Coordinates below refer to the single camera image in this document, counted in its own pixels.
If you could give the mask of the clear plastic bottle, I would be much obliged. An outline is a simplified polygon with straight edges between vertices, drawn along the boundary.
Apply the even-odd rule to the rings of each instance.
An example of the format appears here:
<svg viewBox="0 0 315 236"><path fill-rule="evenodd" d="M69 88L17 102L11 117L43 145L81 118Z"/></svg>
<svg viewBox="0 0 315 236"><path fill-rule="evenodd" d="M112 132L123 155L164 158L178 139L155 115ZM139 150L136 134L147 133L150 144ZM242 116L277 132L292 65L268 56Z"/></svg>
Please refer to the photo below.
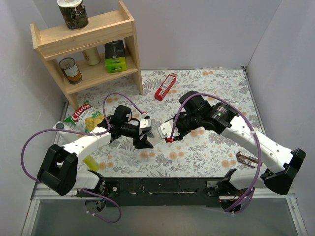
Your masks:
<svg viewBox="0 0 315 236"><path fill-rule="evenodd" d="M151 143L151 145L155 146L163 141L163 138L160 136L158 129L160 128L161 123L156 122L154 119L151 119L151 130L147 134L147 140Z"/></svg>

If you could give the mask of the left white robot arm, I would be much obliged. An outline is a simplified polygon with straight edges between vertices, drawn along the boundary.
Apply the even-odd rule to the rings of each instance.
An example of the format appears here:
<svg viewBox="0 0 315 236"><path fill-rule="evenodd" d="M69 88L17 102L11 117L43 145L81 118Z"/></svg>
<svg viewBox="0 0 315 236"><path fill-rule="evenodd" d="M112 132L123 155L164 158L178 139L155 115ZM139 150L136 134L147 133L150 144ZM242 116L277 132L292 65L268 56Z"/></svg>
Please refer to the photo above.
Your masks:
<svg viewBox="0 0 315 236"><path fill-rule="evenodd" d="M121 136L132 138L136 149L153 148L147 140L147 133L151 130L149 115L143 112L137 125L131 124L132 120L131 108L120 105L92 132L62 147L56 144L50 146L37 174L39 182L61 196L72 189L82 188L95 197L101 196L105 185L100 181L100 174L92 170L78 172L78 164Z"/></svg>

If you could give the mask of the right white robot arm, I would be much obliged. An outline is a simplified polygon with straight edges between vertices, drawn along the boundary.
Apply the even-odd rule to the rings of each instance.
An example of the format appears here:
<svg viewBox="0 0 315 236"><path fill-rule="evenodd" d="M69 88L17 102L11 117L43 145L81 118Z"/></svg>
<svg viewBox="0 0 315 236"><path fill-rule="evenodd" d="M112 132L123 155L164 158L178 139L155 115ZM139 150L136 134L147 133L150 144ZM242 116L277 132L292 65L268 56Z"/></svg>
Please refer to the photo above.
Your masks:
<svg viewBox="0 0 315 236"><path fill-rule="evenodd" d="M253 187L266 187L280 195L289 192L306 157L302 149L291 150L281 146L261 132L251 129L240 112L231 105L219 102L211 106L196 91L187 92L179 102L182 105L181 112L174 118L179 136L175 140L181 140L189 132L203 127L236 142L255 156L258 155L255 137L259 140L262 164L260 171L230 170L211 190L220 195L231 196L241 189Z"/></svg>

